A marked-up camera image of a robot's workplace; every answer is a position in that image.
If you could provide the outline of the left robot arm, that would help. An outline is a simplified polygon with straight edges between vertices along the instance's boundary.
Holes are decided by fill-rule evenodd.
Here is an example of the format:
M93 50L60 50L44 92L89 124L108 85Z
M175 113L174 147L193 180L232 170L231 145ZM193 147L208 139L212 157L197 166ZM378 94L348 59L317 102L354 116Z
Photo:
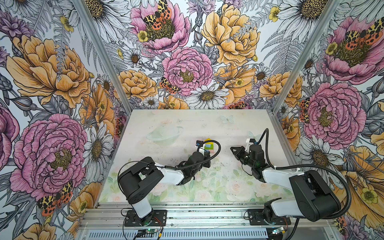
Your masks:
M151 157L132 163L128 169L119 170L117 178L119 189L133 208L127 211L124 226L162 227L166 222L167 211L155 211L149 202L149 193L159 185L182 186L194 180L202 168L211 166L211 153L199 150L175 167L158 164Z

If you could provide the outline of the green wood block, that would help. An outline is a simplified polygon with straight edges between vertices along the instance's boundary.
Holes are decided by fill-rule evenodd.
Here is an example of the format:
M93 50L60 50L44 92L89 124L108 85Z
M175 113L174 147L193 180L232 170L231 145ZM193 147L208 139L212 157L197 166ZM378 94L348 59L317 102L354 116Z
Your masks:
M205 150L214 150L214 144L212 143L208 143L208 144L205 144Z

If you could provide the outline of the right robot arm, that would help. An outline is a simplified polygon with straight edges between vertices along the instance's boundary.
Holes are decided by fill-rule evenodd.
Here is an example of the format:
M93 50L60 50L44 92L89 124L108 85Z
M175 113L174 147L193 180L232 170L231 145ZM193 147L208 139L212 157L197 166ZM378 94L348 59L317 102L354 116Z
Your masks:
M298 217L311 222L333 219L342 214L342 206L336 195L315 170L280 170L270 167L260 145L248 148L231 147L231 152L241 164L251 167L252 176L266 184L290 190L290 199L273 199L264 204L261 212L249 211L249 218L268 224L282 224L288 217Z

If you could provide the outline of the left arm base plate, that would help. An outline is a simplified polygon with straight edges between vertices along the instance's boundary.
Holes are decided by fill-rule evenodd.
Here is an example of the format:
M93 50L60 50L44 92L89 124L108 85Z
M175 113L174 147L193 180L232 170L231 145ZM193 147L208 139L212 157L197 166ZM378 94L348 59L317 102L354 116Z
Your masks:
M125 227L165 227L167 221L166 210L152 210L144 218L139 218L134 210L128 210L124 220Z

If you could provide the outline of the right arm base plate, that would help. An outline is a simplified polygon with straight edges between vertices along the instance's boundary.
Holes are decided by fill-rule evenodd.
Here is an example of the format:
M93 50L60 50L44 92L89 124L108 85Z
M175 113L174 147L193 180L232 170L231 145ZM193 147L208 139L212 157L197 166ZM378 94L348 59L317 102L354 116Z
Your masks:
M251 226L270 225L270 226L289 226L292 224L290 218L278 217L273 212L262 209L247 210L248 220Z

